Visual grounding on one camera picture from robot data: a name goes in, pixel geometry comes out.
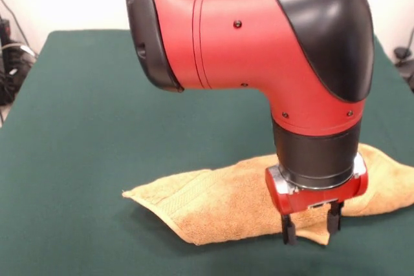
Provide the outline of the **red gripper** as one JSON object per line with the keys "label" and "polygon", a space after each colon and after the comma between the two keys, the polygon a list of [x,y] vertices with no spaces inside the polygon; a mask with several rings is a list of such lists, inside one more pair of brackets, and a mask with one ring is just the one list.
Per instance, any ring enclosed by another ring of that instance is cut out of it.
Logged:
{"label": "red gripper", "polygon": [[265,183],[271,200],[281,214],[283,243],[295,245],[296,227],[290,214],[331,204],[327,214],[327,231],[330,235],[341,230],[342,208],[345,201],[364,194],[368,185],[367,168],[361,166],[344,184],[331,189],[302,189],[288,183],[281,175],[278,166],[265,171]]}

